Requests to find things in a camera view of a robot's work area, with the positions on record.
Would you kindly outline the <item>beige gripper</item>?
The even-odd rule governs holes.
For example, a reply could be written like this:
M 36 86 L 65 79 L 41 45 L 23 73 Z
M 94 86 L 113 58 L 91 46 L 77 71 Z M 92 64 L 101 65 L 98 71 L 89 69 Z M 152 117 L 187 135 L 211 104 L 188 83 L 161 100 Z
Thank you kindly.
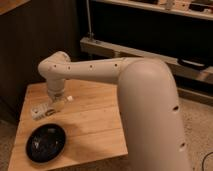
M 62 101 L 65 97 L 64 92 L 65 92 L 64 89 L 59 89 L 59 90 L 47 89 L 47 94 L 50 97 L 52 102 L 61 101 L 59 103 L 58 110 L 62 110 L 66 105 L 66 102 Z M 52 103 L 48 103 L 47 113 L 50 113 L 50 114 L 55 113 L 55 109 Z

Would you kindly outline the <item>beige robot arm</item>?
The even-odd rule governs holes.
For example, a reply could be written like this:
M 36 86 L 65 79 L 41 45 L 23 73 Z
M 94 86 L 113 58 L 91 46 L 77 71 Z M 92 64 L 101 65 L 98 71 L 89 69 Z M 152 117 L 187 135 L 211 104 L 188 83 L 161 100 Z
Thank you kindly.
M 115 84 L 132 171 L 192 171 L 177 86 L 168 65 L 156 58 L 123 57 L 73 62 L 56 52 L 38 65 L 52 101 L 65 81 Z

